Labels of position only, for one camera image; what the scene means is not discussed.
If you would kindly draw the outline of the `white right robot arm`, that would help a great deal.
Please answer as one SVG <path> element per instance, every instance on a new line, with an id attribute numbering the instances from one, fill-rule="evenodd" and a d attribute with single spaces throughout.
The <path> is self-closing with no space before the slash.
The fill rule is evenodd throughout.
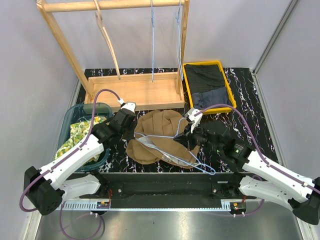
<path id="1" fill-rule="evenodd" d="M 261 198 L 291 210 L 308 224 L 319 224 L 319 178 L 303 176 L 270 160 L 257 148 L 232 137 L 229 130 L 218 122 L 207 122 L 195 128 L 188 124 L 174 141 L 188 150 L 199 146 L 220 154 L 234 172 L 227 185 L 230 197 Z"/>

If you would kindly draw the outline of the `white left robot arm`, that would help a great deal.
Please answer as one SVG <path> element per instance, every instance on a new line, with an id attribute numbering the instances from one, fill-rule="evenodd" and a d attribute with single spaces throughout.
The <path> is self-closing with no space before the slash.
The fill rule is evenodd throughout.
<path id="1" fill-rule="evenodd" d="M 86 138 L 53 162 L 24 173 L 23 194 L 34 209 L 46 216 L 69 199 L 83 195 L 103 198 L 108 193 L 106 180 L 98 173 L 68 180 L 76 170 L 91 158 L 118 144 L 136 119 L 135 105 L 126 103 L 114 117 L 93 126 Z"/>

